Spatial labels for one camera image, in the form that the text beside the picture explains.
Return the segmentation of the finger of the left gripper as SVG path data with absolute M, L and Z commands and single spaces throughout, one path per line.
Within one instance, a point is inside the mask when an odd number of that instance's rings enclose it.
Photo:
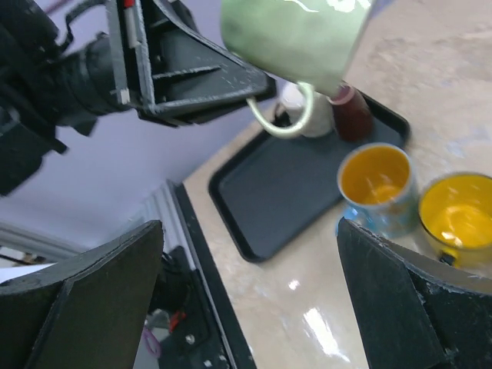
M 243 108 L 250 97 L 276 95 L 272 77 L 200 35 L 182 3 L 143 1 L 141 12 L 147 47 L 142 119 L 203 124 Z

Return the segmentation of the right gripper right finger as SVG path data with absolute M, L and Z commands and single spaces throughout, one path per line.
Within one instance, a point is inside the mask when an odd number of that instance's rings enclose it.
M 337 246 L 370 368 L 489 368 L 491 280 L 341 219 Z

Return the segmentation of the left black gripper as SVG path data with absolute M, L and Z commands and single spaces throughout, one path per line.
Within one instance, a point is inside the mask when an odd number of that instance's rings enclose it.
M 105 7 L 118 21 L 110 35 L 102 32 L 69 54 L 72 23 L 91 8 Z M 1 3 L 1 194 L 29 179 L 50 151 L 68 148 L 56 135 L 59 126 L 88 136 L 101 116 L 135 110 L 144 121 L 137 69 L 114 56 L 114 43 L 128 50 L 140 44 L 144 22 L 136 1 L 82 1 L 66 16 L 66 36 L 34 1 Z

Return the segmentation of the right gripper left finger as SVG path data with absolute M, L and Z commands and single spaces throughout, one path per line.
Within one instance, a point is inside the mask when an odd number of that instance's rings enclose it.
M 149 221 L 1 284 L 3 368 L 131 368 L 161 265 Z

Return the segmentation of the yellow mug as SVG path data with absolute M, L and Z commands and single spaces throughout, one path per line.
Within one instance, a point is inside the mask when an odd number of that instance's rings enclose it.
M 421 193 L 418 215 L 438 261 L 455 268 L 491 263 L 491 177 L 456 172 Z

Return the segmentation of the pale green mug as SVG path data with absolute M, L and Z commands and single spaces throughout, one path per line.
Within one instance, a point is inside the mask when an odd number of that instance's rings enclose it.
M 221 37 L 226 49 L 265 72 L 292 82 L 305 107 L 291 126 L 266 119 L 255 98 L 247 103 L 269 134 L 296 138 L 308 128 L 317 93 L 337 94 L 360 44 L 373 1 L 223 1 Z

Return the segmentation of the white cream mug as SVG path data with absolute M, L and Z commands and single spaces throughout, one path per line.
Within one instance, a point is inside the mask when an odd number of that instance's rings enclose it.
M 305 108 L 305 99 L 298 87 L 288 82 L 282 89 L 278 107 L 285 113 L 285 118 L 277 123 L 280 127 L 289 127 L 301 117 Z M 314 110 L 309 123 L 303 132 L 306 138 L 317 138 L 329 134 L 333 130 L 333 111 L 326 96 L 314 93 Z

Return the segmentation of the teal rimmed mug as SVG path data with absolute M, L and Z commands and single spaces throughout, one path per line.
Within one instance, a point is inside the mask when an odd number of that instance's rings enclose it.
M 386 238 L 399 238 L 418 221 L 418 188 L 408 154 L 387 143 L 353 150 L 337 172 L 338 189 L 355 219 Z

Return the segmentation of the dark maroon mug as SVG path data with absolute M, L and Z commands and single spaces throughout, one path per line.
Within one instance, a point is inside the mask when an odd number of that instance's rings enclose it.
M 373 131 L 371 111 L 362 94 L 345 81 L 338 86 L 337 95 L 328 98 L 334 115 L 334 128 L 340 139 L 362 141 Z

